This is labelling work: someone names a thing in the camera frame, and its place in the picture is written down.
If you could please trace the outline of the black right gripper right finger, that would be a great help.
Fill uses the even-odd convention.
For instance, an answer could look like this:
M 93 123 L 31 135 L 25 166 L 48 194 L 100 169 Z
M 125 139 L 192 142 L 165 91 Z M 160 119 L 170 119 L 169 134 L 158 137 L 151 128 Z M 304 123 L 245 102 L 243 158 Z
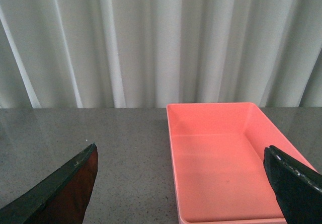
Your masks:
M 321 174 L 274 145 L 264 169 L 287 223 L 321 223 Z

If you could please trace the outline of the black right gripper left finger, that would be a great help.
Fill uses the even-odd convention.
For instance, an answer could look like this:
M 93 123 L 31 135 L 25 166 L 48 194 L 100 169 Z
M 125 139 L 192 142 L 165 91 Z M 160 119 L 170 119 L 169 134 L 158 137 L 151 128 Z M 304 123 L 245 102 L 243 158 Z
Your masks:
M 1 209 L 1 223 L 83 223 L 98 172 L 92 143 Z

